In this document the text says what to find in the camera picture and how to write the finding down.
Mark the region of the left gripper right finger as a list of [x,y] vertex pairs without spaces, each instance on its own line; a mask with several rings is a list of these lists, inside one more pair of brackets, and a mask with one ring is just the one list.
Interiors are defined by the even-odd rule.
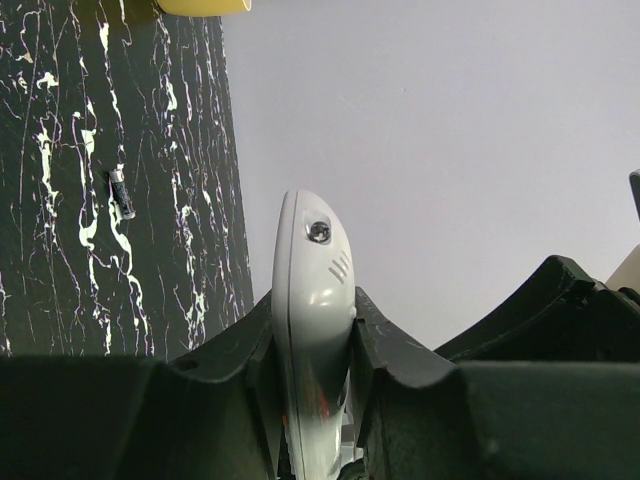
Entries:
[[635,479],[632,363],[452,363],[363,291],[352,332],[355,439],[371,479]]

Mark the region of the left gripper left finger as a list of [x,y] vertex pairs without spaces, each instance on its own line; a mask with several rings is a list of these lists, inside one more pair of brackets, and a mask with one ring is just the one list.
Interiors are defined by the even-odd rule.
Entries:
[[195,350],[5,357],[5,479],[272,479],[282,406],[271,300]]

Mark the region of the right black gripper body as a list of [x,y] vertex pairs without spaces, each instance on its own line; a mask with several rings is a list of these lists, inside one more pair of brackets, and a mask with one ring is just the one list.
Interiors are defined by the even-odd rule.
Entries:
[[555,361],[637,361],[639,294],[602,283],[574,286],[551,304],[549,358]]

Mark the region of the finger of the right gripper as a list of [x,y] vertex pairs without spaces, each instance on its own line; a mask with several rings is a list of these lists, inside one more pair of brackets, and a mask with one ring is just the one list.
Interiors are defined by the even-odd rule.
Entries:
[[551,255],[504,302],[435,352],[450,361],[567,359],[596,285],[574,260]]

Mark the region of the white remote control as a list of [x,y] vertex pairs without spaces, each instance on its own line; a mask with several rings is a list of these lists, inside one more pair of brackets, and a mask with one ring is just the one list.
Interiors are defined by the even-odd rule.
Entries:
[[351,246],[318,195],[284,196],[276,237],[271,320],[284,388],[285,438],[293,475],[335,479],[356,317]]

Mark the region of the yellow mug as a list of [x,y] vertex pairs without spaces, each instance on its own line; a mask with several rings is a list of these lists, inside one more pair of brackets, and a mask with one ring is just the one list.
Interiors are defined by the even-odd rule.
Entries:
[[213,17],[249,12],[252,0],[157,0],[160,8],[171,15]]

